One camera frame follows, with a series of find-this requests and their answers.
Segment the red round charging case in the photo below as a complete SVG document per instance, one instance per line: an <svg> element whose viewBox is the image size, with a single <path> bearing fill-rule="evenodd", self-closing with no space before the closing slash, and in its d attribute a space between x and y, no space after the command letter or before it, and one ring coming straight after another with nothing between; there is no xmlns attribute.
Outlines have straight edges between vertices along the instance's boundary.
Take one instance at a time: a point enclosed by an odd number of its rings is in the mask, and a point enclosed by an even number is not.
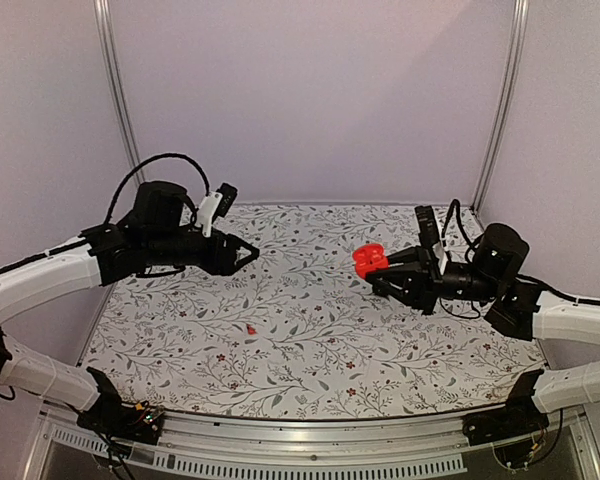
<svg viewBox="0 0 600 480"><path fill-rule="evenodd" d="M378 243L367 244L356 249L352 258L355 262L355 272L362 279L365 279L369 273L389 267L385 249Z"/></svg>

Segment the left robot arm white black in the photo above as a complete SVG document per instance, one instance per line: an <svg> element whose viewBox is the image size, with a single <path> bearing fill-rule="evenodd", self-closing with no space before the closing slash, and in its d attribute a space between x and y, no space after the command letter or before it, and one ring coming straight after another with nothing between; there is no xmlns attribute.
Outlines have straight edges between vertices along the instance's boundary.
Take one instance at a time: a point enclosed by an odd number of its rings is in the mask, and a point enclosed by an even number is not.
<svg viewBox="0 0 600 480"><path fill-rule="evenodd" d="M142 183L131 210L65 243L0 268L0 385L64 402L108 434L128 426L128 412L107 376L33 351L6 335L3 325L37 306L74 292L112 285L131 276L154 278L197 267L231 276L255 261L257 247L214 228L237 190L222 184L195 205L175 183Z"/></svg>

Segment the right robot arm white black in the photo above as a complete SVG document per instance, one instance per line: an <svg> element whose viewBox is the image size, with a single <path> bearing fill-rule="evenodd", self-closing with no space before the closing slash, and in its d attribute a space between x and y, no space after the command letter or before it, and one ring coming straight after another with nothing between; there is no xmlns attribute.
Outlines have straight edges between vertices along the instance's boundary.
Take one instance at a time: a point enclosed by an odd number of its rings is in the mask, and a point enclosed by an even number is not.
<svg viewBox="0 0 600 480"><path fill-rule="evenodd" d="M600 346L600 299L566 294L520 274L529 245L511 227L494 223L464 262L453 262L443 237L429 228L420 245L386 254L379 244L353 254L355 271L375 294L392 297L424 315L440 300L485 304L485 321L505 337L581 341ZM517 436L538 413L600 402L600 360L562 370L521 375L497 415L497 427Z"/></svg>

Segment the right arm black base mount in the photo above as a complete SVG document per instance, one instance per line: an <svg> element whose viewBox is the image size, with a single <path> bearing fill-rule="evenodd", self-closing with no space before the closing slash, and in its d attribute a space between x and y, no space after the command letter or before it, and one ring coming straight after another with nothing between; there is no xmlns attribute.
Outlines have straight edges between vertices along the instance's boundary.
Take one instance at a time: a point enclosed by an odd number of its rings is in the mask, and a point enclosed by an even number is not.
<svg viewBox="0 0 600 480"><path fill-rule="evenodd" d="M462 433L471 446L528 435L549 426L546 413L532 401L542 369L522 374L503 406L462 417Z"/></svg>

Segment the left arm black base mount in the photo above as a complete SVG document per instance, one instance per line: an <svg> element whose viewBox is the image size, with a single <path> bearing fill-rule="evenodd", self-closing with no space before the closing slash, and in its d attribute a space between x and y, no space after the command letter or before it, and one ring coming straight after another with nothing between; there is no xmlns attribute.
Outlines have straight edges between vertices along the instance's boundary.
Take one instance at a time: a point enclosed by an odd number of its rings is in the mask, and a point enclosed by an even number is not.
<svg viewBox="0 0 600 480"><path fill-rule="evenodd" d="M157 445L164 424L164 408L148 401L124 403L103 372L92 367L86 371L94 378L99 396L88 410L78 414L77 425L103 436Z"/></svg>

